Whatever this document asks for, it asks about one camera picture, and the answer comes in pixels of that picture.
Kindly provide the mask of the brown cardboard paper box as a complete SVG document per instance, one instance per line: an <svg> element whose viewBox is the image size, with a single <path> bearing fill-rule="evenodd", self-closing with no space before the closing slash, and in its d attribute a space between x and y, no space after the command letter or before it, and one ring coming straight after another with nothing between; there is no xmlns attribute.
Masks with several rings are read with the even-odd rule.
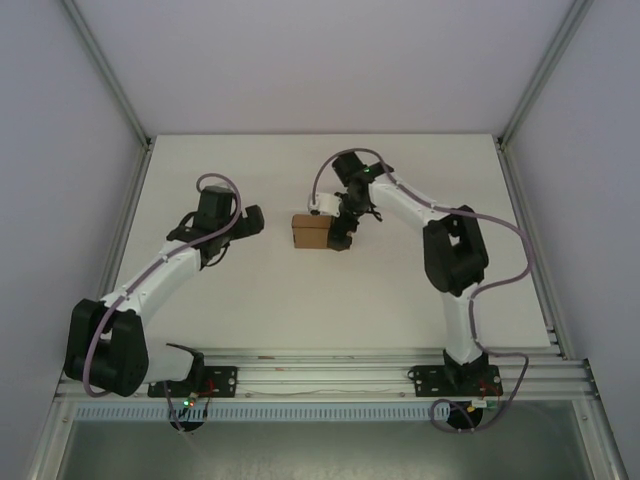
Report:
<svg viewBox="0 0 640 480"><path fill-rule="evenodd" d="M296 249L327 249L331 224L331 216L295 214L291 221L294 247Z"/></svg>

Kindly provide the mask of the aluminium frame post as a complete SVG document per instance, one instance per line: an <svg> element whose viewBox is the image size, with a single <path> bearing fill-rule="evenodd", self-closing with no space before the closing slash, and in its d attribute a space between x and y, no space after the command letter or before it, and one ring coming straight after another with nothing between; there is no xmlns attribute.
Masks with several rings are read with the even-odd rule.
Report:
<svg viewBox="0 0 640 480"><path fill-rule="evenodd" d="M504 151L515 139L522 125L572 42L595 0L572 0L565 16L552 36L526 88L502 133L496 137Z"/></svg>
<svg viewBox="0 0 640 480"><path fill-rule="evenodd" d="M59 0L59 3L77 36L81 48L86 53L90 63L95 67L103 86L120 111L130 131L140 145L148 149L151 144L151 137L143 127L128 95L76 0Z"/></svg>

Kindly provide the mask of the aluminium table side rail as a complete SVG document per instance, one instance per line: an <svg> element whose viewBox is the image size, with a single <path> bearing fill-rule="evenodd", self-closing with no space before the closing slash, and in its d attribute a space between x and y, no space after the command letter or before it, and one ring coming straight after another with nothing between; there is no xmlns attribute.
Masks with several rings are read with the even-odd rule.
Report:
<svg viewBox="0 0 640 480"><path fill-rule="evenodd" d="M154 146L155 138L152 138L149 143L141 149L139 158L136 160L136 165L129 186L125 192L124 203L116 222L114 236L110 243L104 269L97 287L97 299L102 298L115 288Z"/></svg>
<svg viewBox="0 0 640 480"><path fill-rule="evenodd" d="M528 235L531 242L534 254L532 278L543 318L547 327L556 335L556 342L562 358L574 360L576 359L575 350L566 330L564 312L556 295L548 265L544 258L539 235L526 199L517 165L500 140L496 141L496 152L516 221Z"/></svg>

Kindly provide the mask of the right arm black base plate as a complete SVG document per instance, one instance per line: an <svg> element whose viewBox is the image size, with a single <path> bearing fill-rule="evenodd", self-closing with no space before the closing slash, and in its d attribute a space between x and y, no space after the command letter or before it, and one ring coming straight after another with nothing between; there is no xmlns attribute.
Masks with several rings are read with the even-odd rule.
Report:
<svg viewBox="0 0 640 480"><path fill-rule="evenodd" d="M501 375L497 366L474 371L455 370L445 365L414 366L408 372L417 397L452 398L503 395Z"/></svg>

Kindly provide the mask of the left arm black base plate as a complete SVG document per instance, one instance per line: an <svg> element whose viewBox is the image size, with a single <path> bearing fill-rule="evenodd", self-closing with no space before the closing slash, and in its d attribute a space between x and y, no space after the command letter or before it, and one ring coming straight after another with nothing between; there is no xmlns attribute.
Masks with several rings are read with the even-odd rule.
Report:
<svg viewBox="0 0 640 480"><path fill-rule="evenodd" d="M200 380L169 381L171 398L186 398L197 394L204 398L234 398L238 368L235 366L205 366Z"/></svg>

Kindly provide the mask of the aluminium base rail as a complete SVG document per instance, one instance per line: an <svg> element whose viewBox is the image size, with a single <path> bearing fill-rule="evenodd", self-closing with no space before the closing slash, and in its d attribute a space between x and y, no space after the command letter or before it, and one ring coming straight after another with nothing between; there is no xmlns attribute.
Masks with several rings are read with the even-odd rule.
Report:
<svg viewBox="0 0 640 480"><path fill-rule="evenodd" d="M206 349L204 355L208 365L238 368L238 400L265 401L413 401L409 370L443 362L442 352L434 349ZM557 348L531 353L529 359L517 400L600 398L587 361L569 360Z"/></svg>

